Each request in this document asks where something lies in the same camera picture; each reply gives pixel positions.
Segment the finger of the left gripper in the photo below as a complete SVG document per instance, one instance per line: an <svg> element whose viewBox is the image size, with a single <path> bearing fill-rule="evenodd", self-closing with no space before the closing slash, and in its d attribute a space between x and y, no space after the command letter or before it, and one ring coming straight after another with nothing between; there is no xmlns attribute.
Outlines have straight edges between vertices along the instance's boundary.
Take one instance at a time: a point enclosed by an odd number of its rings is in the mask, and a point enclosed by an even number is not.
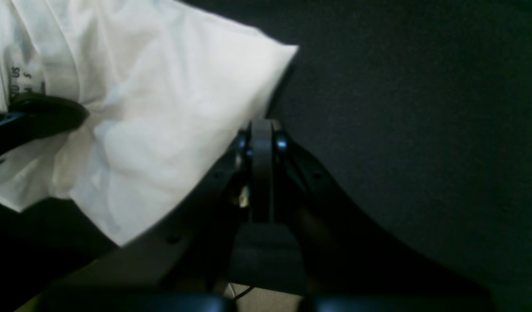
<svg viewBox="0 0 532 312"><path fill-rule="evenodd" d="M77 130L89 115L83 105L69 99L19 94L6 113L0 112L0 157L29 142Z"/></svg>

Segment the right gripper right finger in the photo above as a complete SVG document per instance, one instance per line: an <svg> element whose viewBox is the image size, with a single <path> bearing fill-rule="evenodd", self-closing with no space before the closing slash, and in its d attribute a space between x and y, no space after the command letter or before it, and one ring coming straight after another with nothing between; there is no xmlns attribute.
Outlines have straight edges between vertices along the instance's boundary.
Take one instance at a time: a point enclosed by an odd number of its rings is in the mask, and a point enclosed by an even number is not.
<svg viewBox="0 0 532 312"><path fill-rule="evenodd" d="M279 122L251 123L251 219L284 223L302 250L300 312L493 312L487 289L373 221Z"/></svg>

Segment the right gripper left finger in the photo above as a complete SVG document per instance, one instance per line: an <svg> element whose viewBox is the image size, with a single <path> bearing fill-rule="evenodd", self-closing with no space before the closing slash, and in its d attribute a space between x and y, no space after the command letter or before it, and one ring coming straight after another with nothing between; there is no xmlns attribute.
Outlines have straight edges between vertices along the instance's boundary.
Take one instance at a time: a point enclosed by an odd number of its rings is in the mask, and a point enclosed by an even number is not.
<svg viewBox="0 0 532 312"><path fill-rule="evenodd" d="M167 216L46 288L36 312L235 312L224 297L248 185L253 122Z"/></svg>

